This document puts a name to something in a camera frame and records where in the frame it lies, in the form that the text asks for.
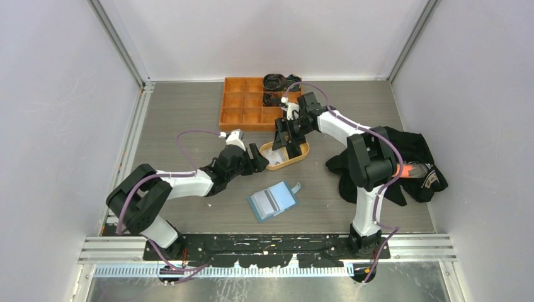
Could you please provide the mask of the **black and white card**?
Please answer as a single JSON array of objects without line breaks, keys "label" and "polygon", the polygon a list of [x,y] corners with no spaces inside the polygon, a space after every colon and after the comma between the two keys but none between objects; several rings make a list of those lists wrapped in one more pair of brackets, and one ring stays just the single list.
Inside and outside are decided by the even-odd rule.
[{"label": "black and white card", "polygon": [[266,219],[268,216],[275,215],[280,210],[274,195],[269,189],[254,193],[249,198],[249,201],[252,204],[255,212],[258,214],[260,220]]}]

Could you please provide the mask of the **blue leather card holder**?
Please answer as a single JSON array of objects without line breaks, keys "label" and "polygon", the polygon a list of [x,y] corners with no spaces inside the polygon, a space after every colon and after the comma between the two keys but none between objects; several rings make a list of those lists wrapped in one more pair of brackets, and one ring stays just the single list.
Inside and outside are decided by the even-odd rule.
[{"label": "blue leather card holder", "polygon": [[298,205],[296,194],[301,187],[299,182],[291,186],[287,181],[282,181],[249,196],[247,201],[258,223],[274,218]]}]

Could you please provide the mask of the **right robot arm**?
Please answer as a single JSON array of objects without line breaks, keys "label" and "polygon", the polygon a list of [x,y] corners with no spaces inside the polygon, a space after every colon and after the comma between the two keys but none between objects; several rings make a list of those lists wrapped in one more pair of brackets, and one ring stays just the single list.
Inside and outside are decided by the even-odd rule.
[{"label": "right robot arm", "polygon": [[358,124],[332,106],[322,106],[314,93],[280,99],[286,115],[275,121],[273,150],[283,149],[290,160],[301,156],[306,134],[318,131],[335,138],[346,147],[347,169],[356,186],[356,213],[350,225],[350,252],[363,259],[380,245],[382,228],[378,216],[383,194],[401,174],[402,157],[382,127]]}]

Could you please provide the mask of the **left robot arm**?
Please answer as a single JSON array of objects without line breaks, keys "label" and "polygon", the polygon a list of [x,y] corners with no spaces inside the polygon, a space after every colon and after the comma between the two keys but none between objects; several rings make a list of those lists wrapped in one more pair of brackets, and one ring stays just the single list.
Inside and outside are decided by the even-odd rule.
[{"label": "left robot arm", "polygon": [[162,255],[174,260],[181,256],[184,244],[180,232],[160,216],[165,202],[216,195],[237,176],[262,172],[268,164],[254,143],[245,148],[227,145],[211,163],[195,171],[164,172],[141,164],[112,190],[106,205],[120,227],[148,238]]}]

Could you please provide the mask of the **grey card in tray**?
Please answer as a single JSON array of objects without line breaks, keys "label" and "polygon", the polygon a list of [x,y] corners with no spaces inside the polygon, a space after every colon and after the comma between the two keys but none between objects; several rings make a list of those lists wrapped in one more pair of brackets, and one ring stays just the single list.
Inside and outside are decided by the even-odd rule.
[{"label": "grey card in tray", "polygon": [[278,150],[268,149],[264,152],[264,156],[268,159],[269,166],[280,165],[288,160],[287,156],[285,155],[282,149],[278,149]]}]

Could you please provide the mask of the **oval wooden tray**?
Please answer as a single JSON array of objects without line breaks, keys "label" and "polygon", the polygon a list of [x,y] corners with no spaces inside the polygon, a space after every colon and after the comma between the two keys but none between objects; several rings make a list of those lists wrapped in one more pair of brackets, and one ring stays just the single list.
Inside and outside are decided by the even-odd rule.
[{"label": "oval wooden tray", "polygon": [[[262,155],[263,157],[265,157],[265,156],[264,156],[264,152],[265,152],[266,150],[268,150],[268,149],[271,150],[272,144],[273,144],[273,142],[269,142],[269,143],[266,143],[266,144],[264,144],[264,145],[261,146],[261,148],[259,149],[259,151],[261,152],[261,155]],[[292,165],[292,164],[296,164],[297,162],[300,162],[300,161],[304,160],[304,159],[308,156],[308,154],[309,154],[310,145],[309,145],[309,143],[306,142],[306,143],[303,143],[303,144],[301,145],[301,148],[302,148],[303,155],[301,155],[300,157],[296,157],[296,158],[294,158],[294,159],[289,159],[289,158],[288,158],[287,150],[286,150],[285,147],[284,147],[284,148],[281,148],[281,149],[284,151],[285,155],[287,156],[287,159],[288,159],[288,160],[287,160],[286,162],[280,164],[280,165],[276,165],[276,166],[269,166],[269,165],[268,165],[268,166],[266,167],[266,169],[267,169],[268,171],[275,171],[275,170],[282,169],[282,168],[284,168],[284,167],[287,167],[287,166]]]}]

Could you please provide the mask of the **dark rolled sock middle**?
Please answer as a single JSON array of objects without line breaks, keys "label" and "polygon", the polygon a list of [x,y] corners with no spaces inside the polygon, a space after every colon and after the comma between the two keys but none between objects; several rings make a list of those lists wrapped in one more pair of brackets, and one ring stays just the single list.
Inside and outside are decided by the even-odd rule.
[{"label": "dark rolled sock middle", "polygon": [[262,97],[263,106],[280,107],[282,94],[278,92],[264,92]]}]

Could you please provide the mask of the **dark rolled sock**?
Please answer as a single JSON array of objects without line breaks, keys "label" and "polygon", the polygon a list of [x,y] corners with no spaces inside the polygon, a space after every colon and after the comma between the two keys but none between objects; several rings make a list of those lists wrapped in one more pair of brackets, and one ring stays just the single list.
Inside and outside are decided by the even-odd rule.
[{"label": "dark rolled sock", "polygon": [[262,97],[263,106],[280,107],[282,94],[278,92],[264,92]]},{"label": "dark rolled sock", "polygon": [[283,74],[267,74],[262,83],[264,91],[284,91],[287,88],[287,78]]}]

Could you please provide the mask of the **orange compartment organizer tray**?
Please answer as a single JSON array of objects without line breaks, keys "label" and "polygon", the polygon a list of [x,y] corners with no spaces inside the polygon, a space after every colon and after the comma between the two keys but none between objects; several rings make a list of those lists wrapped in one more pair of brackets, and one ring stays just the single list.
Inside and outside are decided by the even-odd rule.
[{"label": "orange compartment organizer tray", "polygon": [[262,77],[226,77],[222,91],[219,127],[223,131],[274,131],[285,109],[267,106]]}]

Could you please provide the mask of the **dark rolled sock top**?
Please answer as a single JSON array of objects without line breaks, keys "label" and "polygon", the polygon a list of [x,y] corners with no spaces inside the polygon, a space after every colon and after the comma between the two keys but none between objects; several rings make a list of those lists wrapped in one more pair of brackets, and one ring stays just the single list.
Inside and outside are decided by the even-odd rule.
[{"label": "dark rolled sock top", "polygon": [[284,91],[287,88],[287,78],[283,74],[267,74],[262,83],[264,91]]}]

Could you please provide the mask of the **green rolled sock top right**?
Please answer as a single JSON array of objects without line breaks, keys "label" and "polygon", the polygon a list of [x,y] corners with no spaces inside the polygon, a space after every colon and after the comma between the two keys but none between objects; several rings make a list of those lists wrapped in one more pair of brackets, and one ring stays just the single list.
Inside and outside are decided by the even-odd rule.
[{"label": "green rolled sock top right", "polygon": [[295,74],[290,74],[287,78],[286,78],[286,89],[290,88],[290,91],[291,92],[296,92],[296,91],[299,91],[300,90],[300,84],[294,84],[296,82],[301,82],[302,81],[302,78],[295,75]]}]

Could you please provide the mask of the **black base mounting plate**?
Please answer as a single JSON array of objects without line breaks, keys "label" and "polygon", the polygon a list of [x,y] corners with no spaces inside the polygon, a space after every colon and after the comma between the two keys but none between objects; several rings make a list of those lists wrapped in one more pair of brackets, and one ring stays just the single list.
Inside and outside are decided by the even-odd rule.
[{"label": "black base mounting plate", "polygon": [[166,259],[221,268],[282,268],[292,260],[299,268],[342,267],[359,260],[372,263],[379,246],[354,252],[346,234],[187,234],[183,251]]}]

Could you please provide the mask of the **black garment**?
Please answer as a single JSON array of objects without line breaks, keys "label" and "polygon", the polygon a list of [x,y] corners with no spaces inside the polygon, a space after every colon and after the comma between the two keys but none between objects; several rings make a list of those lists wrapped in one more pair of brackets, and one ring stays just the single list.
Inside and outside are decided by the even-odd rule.
[{"label": "black garment", "polygon": [[[385,128],[390,142],[397,148],[407,164],[420,163],[426,166],[427,173],[424,178],[400,178],[389,186],[385,198],[399,205],[406,206],[407,201],[403,195],[405,191],[418,203],[431,201],[434,194],[442,192],[448,187],[448,182],[441,171],[435,166],[435,161],[425,138],[419,133],[399,131],[391,127]],[[327,169],[339,176],[339,195],[348,203],[356,203],[356,185],[353,184],[348,170],[347,151],[343,150],[326,162]]]}]

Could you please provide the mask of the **aluminium frame rail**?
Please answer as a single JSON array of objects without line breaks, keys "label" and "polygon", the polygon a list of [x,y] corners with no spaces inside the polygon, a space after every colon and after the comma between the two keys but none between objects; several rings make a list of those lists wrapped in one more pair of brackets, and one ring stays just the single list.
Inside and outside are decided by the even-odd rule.
[{"label": "aluminium frame rail", "polygon": [[457,259],[448,235],[432,233],[394,235],[372,263],[345,262],[342,267],[299,268],[295,260],[287,267],[212,267],[206,262],[190,266],[185,260],[163,262],[142,237],[88,237],[78,262],[94,267],[96,277],[156,277],[164,282],[195,277],[360,277],[380,264],[437,262],[441,266]]}]

